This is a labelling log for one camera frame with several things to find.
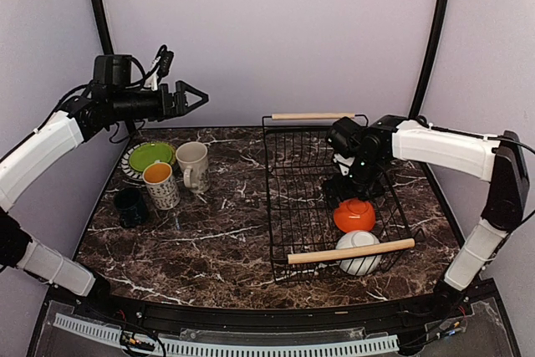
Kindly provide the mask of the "white cup with black characters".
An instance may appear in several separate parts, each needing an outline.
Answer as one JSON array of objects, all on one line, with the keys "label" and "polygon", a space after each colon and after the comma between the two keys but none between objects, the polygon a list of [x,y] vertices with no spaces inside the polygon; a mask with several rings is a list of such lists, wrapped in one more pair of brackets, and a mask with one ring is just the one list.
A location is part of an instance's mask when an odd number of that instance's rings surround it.
[{"label": "white cup with black characters", "polygon": [[181,197],[171,165],[157,161],[145,168],[142,178],[157,209],[166,211],[179,204]]}]

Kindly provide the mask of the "green leaf-shaped dish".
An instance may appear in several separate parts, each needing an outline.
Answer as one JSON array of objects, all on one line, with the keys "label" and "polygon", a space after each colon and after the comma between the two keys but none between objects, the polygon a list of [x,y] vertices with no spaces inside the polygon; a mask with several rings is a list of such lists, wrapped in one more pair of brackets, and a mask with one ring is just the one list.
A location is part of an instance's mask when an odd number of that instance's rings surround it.
[{"label": "green leaf-shaped dish", "polygon": [[157,161],[169,163],[173,155],[174,151],[165,143],[147,143],[133,150],[129,165],[135,171],[142,172]]}]

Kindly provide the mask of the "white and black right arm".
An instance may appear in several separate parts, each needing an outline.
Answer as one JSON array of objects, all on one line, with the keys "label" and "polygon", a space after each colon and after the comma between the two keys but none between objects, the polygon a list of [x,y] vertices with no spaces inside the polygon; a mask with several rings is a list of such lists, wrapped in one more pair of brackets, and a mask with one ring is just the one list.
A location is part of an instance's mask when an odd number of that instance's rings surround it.
[{"label": "white and black right arm", "polygon": [[533,218],[526,211],[530,177],[524,154],[533,153],[518,134],[477,134],[440,127],[425,117],[386,115],[372,125],[344,116],[328,129],[326,143],[355,190],[368,194],[380,170],[393,160],[418,162],[429,168],[455,171],[488,184],[479,220],[444,272],[445,284],[426,301],[436,319],[459,304],[459,294],[497,255],[513,232]]}]

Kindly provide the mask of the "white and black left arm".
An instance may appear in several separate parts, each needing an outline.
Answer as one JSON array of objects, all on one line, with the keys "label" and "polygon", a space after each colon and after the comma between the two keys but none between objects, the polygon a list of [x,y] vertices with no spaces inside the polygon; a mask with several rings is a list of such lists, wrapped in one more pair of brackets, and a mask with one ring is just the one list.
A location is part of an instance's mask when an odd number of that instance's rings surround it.
[{"label": "white and black left arm", "polygon": [[[102,289],[105,279],[43,245],[36,237],[41,232],[36,224],[23,229],[10,211],[21,201],[30,210],[17,211],[19,217],[36,217],[38,207],[43,208],[46,222],[81,217],[89,209],[83,197],[94,194],[96,184],[83,183],[89,168],[77,178],[61,173],[57,162],[78,169],[82,164],[69,152],[102,130],[126,121],[172,120],[208,102],[208,94],[183,81],[176,82],[174,90],[162,83],[171,66],[171,51],[159,52],[150,70],[134,81],[131,68],[136,63],[129,55],[96,57],[92,79],[65,94],[50,116],[1,159],[1,267],[85,298],[86,308],[100,320],[118,313],[117,300]],[[65,212],[53,212],[60,206]]]}]

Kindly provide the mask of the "white mug with grey pattern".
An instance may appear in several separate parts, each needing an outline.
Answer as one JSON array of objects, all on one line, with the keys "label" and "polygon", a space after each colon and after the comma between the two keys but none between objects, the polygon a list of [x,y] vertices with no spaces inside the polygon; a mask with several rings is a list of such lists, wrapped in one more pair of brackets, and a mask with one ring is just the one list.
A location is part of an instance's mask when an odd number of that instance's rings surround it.
[{"label": "white mug with grey pattern", "polygon": [[194,194],[205,193],[210,188],[208,149],[201,142],[191,141],[176,150],[176,160],[181,168],[182,180],[187,190]]}]

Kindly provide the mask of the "orange bowl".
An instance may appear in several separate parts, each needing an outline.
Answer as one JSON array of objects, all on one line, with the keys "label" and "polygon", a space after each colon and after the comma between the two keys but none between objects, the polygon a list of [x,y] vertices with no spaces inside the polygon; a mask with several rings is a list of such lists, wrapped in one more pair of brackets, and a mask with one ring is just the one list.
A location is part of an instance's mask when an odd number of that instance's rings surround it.
[{"label": "orange bowl", "polygon": [[370,232],[376,223],[372,204],[357,198],[341,202],[334,210],[333,219],[336,227],[342,232]]}]

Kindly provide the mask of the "black wire dish rack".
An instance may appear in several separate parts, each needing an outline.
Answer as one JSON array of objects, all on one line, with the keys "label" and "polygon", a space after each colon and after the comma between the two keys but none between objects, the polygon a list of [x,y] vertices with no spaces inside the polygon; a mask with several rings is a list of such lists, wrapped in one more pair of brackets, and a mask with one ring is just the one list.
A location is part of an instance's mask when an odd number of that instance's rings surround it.
[{"label": "black wire dish rack", "polygon": [[386,273],[400,260],[395,250],[344,260],[291,264],[292,254],[331,251],[343,237],[334,220],[345,201],[357,199],[371,206],[370,234],[379,242],[412,238],[390,175],[381,172],[371,188],[359,192],[334,162],[334,149],[325,137],[327,125],[276,125],[262,119],[266,160],[267,217],[270,259],[278,281],[304,282],[347,275]]}]

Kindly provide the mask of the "dark green cup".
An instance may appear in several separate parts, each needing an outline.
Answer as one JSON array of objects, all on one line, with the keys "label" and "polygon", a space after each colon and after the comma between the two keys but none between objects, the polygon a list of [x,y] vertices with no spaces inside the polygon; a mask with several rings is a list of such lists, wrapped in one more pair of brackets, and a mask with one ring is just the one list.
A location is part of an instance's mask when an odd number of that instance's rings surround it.
[{"label": "dark green cup", "polygon": [[123,228],[135,228],[147,222],[149,210],[142,193],[134,187],[127,187],[117,192],[113,200],[119,213],[120,225]]}]

